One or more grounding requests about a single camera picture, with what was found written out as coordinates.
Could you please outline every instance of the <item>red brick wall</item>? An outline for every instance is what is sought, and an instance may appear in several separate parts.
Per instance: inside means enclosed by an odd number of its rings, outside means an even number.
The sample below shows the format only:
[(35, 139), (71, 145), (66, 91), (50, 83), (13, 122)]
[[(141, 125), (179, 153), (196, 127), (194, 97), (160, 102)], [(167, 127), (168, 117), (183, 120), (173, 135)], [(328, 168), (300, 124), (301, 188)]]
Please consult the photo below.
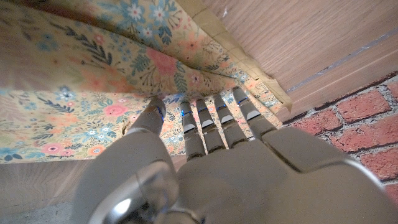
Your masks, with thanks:
[(398, 72), (284, 126), (302, 129), (348, 153), (379, 177), (398, 204)]

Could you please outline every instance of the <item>wooden panel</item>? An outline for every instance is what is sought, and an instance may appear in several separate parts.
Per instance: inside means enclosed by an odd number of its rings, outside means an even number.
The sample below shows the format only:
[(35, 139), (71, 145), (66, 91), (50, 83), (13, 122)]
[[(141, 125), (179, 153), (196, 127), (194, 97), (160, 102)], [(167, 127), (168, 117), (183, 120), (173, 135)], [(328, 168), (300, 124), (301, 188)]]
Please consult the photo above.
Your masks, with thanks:
[[(187, 158), (173, 156), (178, 170)], [(92, 160), (0, 165), (0, 216), (72, 201)]]
[(396, 0), (204, 2), (285, 90), (398, 25)]
[(281, 121), (286, 121), (396, 70), (398, 70), (398, 34), (293, 91), (290, 94), (293, 100), (292, 113), (282, 110), (277, 113), (277, 117)]

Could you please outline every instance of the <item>brick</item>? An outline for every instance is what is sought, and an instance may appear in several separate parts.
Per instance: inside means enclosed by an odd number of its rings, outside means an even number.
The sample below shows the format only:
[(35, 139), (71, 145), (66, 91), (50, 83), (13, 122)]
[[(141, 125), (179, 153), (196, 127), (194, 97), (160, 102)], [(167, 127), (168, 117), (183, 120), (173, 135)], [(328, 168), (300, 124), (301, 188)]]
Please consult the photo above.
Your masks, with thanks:
[(387, 88), (390, 89), (392, 95), (398, 100), (398, 82), (388, 84)]
[(391, 107), (381, 93), (372, 90), (337, 105), (337, 110), (347, 123), (390, 111)]
[(396, 203), (398, 206), (398, 184), (390, 184), (386, 186), (386, 192), (388, 196)]
[(300, 121), (297, 121), (292, 126), (315, 135), (321, 133), (322, 131), (338, 128), (341, 126), (341, 123), (336, 117), (335, 112), (332, 110), (325, 110), (313, 114), (309, 118), (304, 118)]
[(339, 138), (330, 136), (330, 140), (337, 148), (346, 152), (397, 142), (398, 114), (387, 116), (374, 124), (346, 129)]
[(398, 177), (398, 148), (376, 154), (362, 155), (361, 162), (375, 173), (380, 180), (390, 180)]

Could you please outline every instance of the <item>robot finger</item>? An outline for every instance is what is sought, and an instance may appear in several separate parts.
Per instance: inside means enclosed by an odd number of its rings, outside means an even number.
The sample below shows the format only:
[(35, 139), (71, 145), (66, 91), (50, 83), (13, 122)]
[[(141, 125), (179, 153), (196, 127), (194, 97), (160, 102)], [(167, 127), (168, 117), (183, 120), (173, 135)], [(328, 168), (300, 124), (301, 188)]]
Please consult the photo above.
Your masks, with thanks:
[(183, 102), (180, 105), (180, 108), (187, 161), (193, 158), (205, 156), (205, 147), (203, 146), (203, 141), (198, 133), (197, 123), (193, 117), (189, 102)]
[(197, 100), (197, 109), (201, 131), (203, 133), (203, 137), (205, 138), (207, 152), (210, 154), (219, 149), (226, 149), (205, 101)]
[(261, 136), (269, 131), (276, 130), (266, 118), (257, 110), (248, 96), (239, 87), (233, 90), (233, 95), (244, 119), (248, 122), (254, 137), (261, 141)]
[(238, 122), (232, 117), (231, 112), (220, 95), (214, 96), (214, 104), (228, 147), (231, 149), (239, 142), (247, 142), (248, 139), (239, 127)]
[(165, 114), (166, 106), (163, 101), (158, 97), (154, 97), (126, 134), (144, 128), (156, 135), (160, 135)]

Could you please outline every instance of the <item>robotic hand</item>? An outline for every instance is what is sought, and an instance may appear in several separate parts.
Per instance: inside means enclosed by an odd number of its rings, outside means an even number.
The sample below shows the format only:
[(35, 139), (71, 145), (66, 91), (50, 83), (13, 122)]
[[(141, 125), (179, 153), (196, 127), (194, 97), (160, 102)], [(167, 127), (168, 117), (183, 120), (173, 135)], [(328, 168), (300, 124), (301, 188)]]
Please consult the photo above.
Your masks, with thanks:
[(398, 223), (381, 183), (316, 137), (276, 130), (233, 90), (255, 137), (248, 141), (220, 96), (229, 150), (203, 100), (181, 104), (187, 163), (176, 173), (159, 138), (165, 106), (154, 98), (127, 134), (98, 156), (76, 192), (75, 223)]

